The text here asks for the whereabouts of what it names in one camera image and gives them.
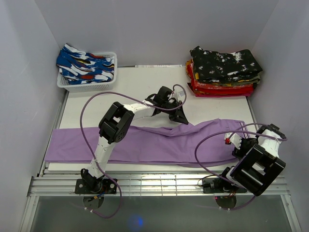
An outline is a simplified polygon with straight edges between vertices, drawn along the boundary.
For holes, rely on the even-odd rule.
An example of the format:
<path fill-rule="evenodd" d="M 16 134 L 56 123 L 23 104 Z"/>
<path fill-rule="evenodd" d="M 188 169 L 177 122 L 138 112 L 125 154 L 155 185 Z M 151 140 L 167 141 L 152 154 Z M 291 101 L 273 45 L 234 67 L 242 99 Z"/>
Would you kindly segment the purple trousers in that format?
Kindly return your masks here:
<path fill-rule="evenodd" d="M 203 138 L 216 132 L 235 130 L 244 124 L 238 120 L 215 119 L 174 128 L 131 126 L 124 139 L 115 145 L 108 162 L 198 167 L 194 150 Z M 84 132 L 91 148 L 96 149 L 99 129 L 85 128 Z M 89 163 L 91 160 L 92 154 L 79 128 L 53 130 L 46 162 Z"/>

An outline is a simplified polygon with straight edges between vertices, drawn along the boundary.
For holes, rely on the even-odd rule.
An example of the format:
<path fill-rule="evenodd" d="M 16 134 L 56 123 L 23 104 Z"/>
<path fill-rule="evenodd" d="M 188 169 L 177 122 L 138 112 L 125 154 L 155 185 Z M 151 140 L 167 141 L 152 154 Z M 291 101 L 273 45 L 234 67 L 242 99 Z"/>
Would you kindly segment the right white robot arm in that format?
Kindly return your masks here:
<path fill-rule="evenodd" d="M 254 138 L 225 134 L 225 143 L 234 145 L 232 155 L 239 162 L 224 170 L 218 179 L 220 190 L 229 192 L 237 185 L 260 196 L 284 170 L 286 163 L 279 158 L 278 150 L 286 136 L 274 124 L 261 126 L 257 133 Z"/>

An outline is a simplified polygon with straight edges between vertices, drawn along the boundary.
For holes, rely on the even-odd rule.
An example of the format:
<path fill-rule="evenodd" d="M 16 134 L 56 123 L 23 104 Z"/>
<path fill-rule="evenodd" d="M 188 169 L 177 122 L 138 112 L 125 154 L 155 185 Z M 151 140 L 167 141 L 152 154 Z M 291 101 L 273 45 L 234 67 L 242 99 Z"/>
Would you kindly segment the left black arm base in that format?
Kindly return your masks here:
<path fill-rule="evenodd" d="M 92 188 L 83 179 L 77 179 L 75 185 L 75 194 L 115 194 L 117 192 L 116 184 L 107 178 L 100 178 Z"/>

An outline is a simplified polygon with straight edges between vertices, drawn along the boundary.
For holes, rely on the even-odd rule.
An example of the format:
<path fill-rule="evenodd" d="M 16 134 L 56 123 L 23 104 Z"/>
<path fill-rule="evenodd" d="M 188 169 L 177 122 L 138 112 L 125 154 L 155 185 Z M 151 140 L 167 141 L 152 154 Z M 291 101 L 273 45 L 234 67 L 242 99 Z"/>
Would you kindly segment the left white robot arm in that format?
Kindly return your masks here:
<path fill-rule="evenodd" d="M 96 150 L 91 148 L 83 129 L 83 114 L 90 101 L 100 95 L 92 96 L 84 105 L 80 115 L 80 129 L 82 136 L 90 149 L 92 160 L 86 169 L 81 170 L 81 178 L 85 187 L 92 193 L 102 189 L 104 168 L 111 156 L 115 144 L 126 136 L 133 120 L 155 116 L 161 112 L 168 114 L 169 120 L 173 122 L 188 124 L 183 111 L 185 100 L 181 101 L 174 97 L 175 87 L 182 87 L 175 84 L 173 89 L 161 87 L 155 94 L 149 95 L 145 100 L 139 101 L 124 94 L 108 91 L 108 94 L 115 94 L 135 101 L 134 104 L 121 104 L 114 102 L 98 124 L 99 139 Z"/>

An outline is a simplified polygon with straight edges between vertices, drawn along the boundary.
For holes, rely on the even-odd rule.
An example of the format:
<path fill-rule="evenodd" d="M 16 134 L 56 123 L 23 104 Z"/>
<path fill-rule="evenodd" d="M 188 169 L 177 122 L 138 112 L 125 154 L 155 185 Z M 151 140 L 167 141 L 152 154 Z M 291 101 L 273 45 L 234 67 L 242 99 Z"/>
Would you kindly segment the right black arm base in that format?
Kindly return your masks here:
<path fill-rule="evenodd" d="M 197 185 L 203 188 L 203 193 L 247 193 L 246 189 L 232 185 L 221 178 L 214 178 L 212 175 L 198 180 Z"/>

